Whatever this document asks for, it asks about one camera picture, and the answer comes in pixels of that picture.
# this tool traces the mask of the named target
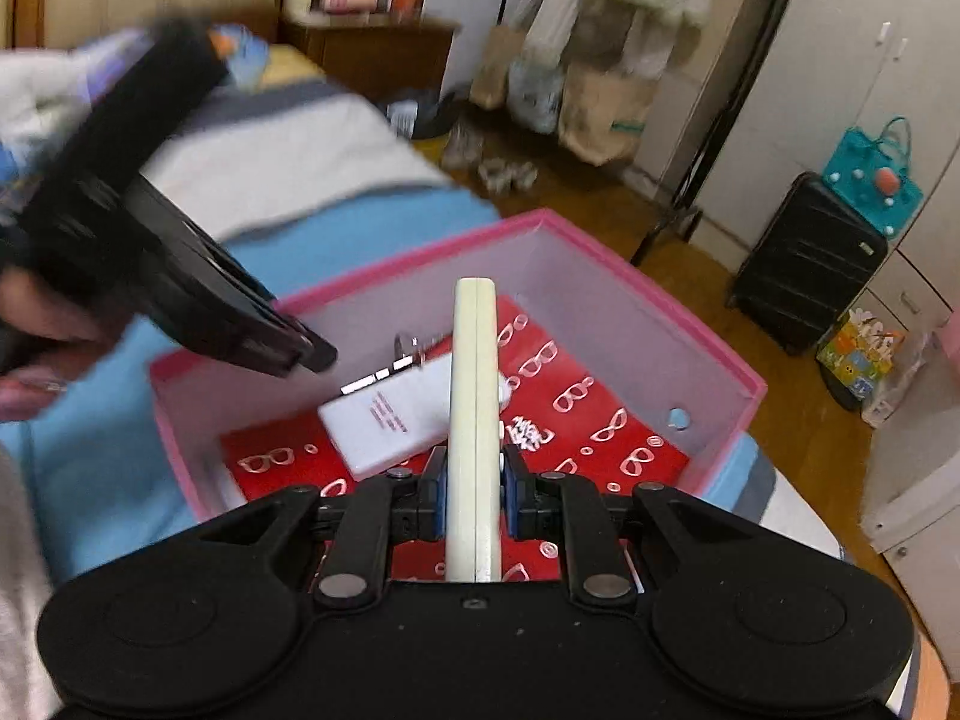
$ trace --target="brown paper bag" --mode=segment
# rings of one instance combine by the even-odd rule
[[[507,100],[507,70],[520,56],[526,32],[496,25],[490,30],[480,70],[470,86],[470,102],[485,110],[500,108]]]
[[[632,159],[654,101],[656,81],[573,65],[560,108],[560,142],[589,165]]]

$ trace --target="cabinet handle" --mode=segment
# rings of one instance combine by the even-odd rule
[[[917,317],[920,314],[920,306],[918,306],[913,300],[910,299],[910,295],[906,292],[901,293],[901,303],[909,309],[910,313],[914,317]]]

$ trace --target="black suitcase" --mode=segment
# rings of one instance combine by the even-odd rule
[[[788,354],[817,343],[887,255],[885,237],[814,172],[797,176],[733,280],[736,306]]]

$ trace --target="translucent plastic bin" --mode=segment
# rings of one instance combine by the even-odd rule
[[[450,333],[453,290],[487,276],[652,430],[690,457],[678,487],[702,493],[766,385],[687,309],[558,215],[537,211],[352,271],[282,300],[340,351],[321,375],[287,379],[179,351],[151,366],[155,413],[176,478],[197,517],[237,505],[218,437],[291,415],[392,362],[398,331]],[[667,427],[685,409],[683,432]]]

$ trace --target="red cloth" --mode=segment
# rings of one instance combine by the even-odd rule
[[[579,473],[602,493],[627,494],[641,479],[669,485],[677,480],[688,457],[630,415],[510,299],[498,298],[497,322],[500,371],[512,390],[501,418],[531,471]],[[445,351],[449,341],[433,354]],[[314,408],[220,441],[224,463],[247,500],[294,484],[316,485],[324,495],[345,495],[356,487]],[[404,465],[420,473],[425,463],[421,454]],[[502,549],[506,581],[557,578],[555,544],[504,536]],[[392,576],[439,579],[443,543],[397,547]]]

